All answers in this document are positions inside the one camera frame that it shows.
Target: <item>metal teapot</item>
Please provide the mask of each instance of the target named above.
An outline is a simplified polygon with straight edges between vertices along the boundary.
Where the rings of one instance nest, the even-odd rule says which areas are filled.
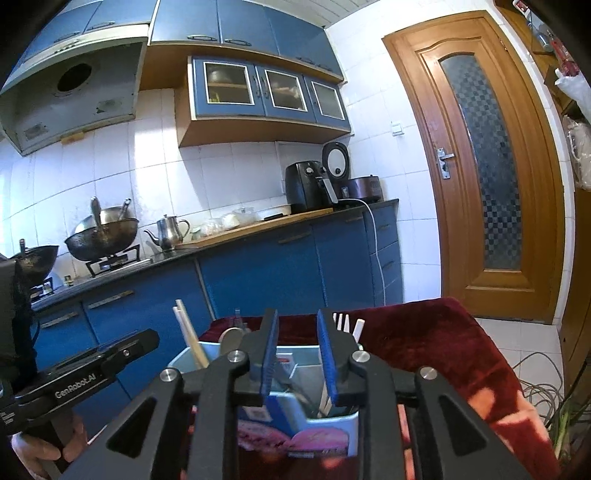
[[[185,233],[181,233],[181,230],[178,227],[179,223],[187,224],[187,230]],[[175,216],[169,217],[167,215],[164,215],[164,218],[158,220],[158,222],[156,222],[156,226],[158,227],[158,238],[156,238],[149,230],[144,230],[144,232],[147,233],[152,241],[163,251],[172,250],[175,245],[182,244],[183,238],[191,229],[191,225],[188,221],[180,220],[177,222],[177,218]]]

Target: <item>white chopstick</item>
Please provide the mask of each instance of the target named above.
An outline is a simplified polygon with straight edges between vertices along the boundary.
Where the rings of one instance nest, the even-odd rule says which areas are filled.
[[[209,366],[209,360],[207,360],[207,356],[203,351],[203,347],[199,343],[199,338],[193,329],[193,325],[191,324],[191,320],[189,320],[189,316],[187,314],[187,310],[185,309],[184,303],[182,300],[176,301],[176,310],[173,307],[173,311],[175,316],[177,317],[179,325],[181,325],[181,331],[185,330],[187,337],[185,338],[185,342],[187,342],[193,356],[198,360],[203,368],[207,368]]]

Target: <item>door lock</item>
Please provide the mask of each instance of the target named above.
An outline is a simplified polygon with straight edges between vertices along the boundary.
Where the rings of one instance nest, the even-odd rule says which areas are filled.
[[[439,170],[441,171],[441,177],[446,180],[449,178],[449,170],[447,169],[447,159],[455,157],[453,153],[445,153],[445,148],[437,149],[437,159],[439,160]]]

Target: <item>plastic bag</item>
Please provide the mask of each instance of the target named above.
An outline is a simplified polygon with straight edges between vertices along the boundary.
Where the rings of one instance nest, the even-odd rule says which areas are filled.
[[[563,126],[569,143],[574,183],[591,191],[591,127],[565,116]]]
[[[556,70],[558,80],[554,84],[568,97],[572,98],[581,112],[591,122],[591,87],[581,72],[576,77],[565,77]]]

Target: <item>glass cabinet door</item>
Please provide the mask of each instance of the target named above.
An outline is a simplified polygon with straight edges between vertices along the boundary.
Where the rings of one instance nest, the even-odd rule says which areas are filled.
[[[256,69],[267,115],[314,121],[314,112],[301,75],[264,67]]]
[[[347,114],[343,107],[339,91],[336,86],[306,79],[306,84],[312,98],[316,121],[323,125],[334,127],[349,127]]]
[[[194,60],[193,71],[198,115],[264,115],[253,65]]]

